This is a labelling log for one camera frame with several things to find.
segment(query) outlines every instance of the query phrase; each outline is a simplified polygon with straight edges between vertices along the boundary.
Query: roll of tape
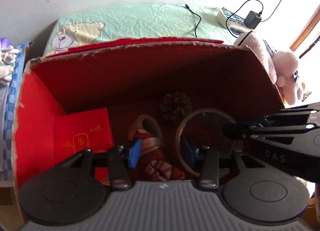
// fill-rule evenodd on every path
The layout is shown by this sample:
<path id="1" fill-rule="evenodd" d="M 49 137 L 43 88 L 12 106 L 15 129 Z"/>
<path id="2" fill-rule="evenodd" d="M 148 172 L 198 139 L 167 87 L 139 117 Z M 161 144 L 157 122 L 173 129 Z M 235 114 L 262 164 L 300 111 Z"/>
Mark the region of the roll of tape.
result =
<path id="1" fill-rule="evenodd" d="M 176 140 L 175 140 L 175 146 L 176 146 L 176 153 L 178 156 L 178 159 L 180 160 L 181 164 L 191 174 L 198 177 L 200 174 L 195 172 L 193 169 L 191 169 L 188 164 L 184 161 L 181 151 L 180 151 L 180 142 L 181 142 L 181 134 L 184 130 L 184 128 L 193 123 L 194 121 L 205 121 L 211 129 L 215 132 L 215 134 L 218 135 L 219 140 L 222 140 L 224 143 L 223 152 L 231 153 L 231 151 L 241 151 L 243 149 L 243 142 L 241 140 L 231 140 L 224 136 L 222 132 L 223 125 L 227 123 L 236 123 L 236 120 L 234 120 L 230 115 L 226 114 L 223 111 L 220 111 L 218 109 L 199 109 L 188 115 L 183 121 L 181 122 L 180 126 L 178 127 L 177 133 L 176 133 Z M 220 169 L 220 177 L 223 177 L 229 173 L 228 169 Z"/>

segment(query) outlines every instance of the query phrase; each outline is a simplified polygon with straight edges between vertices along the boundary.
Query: gray ribbed surface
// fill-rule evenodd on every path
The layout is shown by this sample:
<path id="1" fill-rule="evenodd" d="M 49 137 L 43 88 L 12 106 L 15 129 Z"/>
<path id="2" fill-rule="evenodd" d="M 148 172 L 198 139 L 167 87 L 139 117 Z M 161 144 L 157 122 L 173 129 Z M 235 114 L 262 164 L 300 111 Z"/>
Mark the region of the gray ribbed surface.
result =
<path id="1" fill-rule="evenodd" d="M 191 182 L 137 182 L 125 192 L 113 192 L 94 216 L 64 227 L 28 222 L 21 230 L 78 231 L 304 231 L 302 221 L 282 226 L 247 223 L 224 208 L 213 192 L 195 189 Z"/>

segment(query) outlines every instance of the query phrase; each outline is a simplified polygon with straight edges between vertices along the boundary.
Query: white logo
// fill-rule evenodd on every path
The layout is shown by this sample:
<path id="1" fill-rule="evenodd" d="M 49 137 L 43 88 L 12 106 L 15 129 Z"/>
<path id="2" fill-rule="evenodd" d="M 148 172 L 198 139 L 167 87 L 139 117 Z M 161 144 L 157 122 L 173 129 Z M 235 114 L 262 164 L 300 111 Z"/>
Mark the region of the white logo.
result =
<path id="1" fill-rule="evenodd" d="M 167 185 L 167 184 L 161 184 L 159 186 L 159 188 L 161 188 L 161 189 L 165 189 L 165 188 L 168 188 L 168 187 L 169 187 L 169 185 Z"/>

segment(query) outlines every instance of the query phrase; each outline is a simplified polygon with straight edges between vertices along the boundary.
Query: plush toy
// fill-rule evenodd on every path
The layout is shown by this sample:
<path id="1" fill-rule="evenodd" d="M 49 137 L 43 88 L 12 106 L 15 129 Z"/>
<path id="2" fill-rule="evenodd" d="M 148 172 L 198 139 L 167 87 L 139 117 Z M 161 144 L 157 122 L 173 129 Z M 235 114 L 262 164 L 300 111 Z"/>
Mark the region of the plush toy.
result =
<path id="1" fill-rule="evenodd" d="M 276 85 L 289 105 L 303 97 L 303 84 L 298 77 L 299 59 L 289 51 L 278 51 L 273 57 L 277 73 Z"/>
<path id="2" fill-rule="evenodd" d="M 271 82 L 273 84 L 276 83 L 276 70 L 263 40 L 260 40 L 258 37 L 256 37 L 254 32 L 245 32 L 236 39 L 234 45 L 250 47 L 253 53 L 257 56 L 258 60 L 261 62 L 262 66 L 267 71 Z"/>

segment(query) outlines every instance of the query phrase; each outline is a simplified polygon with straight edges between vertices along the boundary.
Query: black power adapter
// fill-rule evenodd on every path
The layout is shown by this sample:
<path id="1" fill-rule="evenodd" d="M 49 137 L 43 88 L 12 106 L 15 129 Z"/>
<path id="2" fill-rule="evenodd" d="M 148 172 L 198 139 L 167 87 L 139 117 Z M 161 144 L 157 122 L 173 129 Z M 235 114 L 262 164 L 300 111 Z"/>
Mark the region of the black power adapter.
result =
<path id="1" fill-rule="evenodd" d="M 255 29 L 259 22 L 261 22 L 260 13 L 255 13 L 253 11 L 250 11 L 250 13 L 247 15 L 246 19 L 244 19 L 244 25 L 249 29 Z"/>

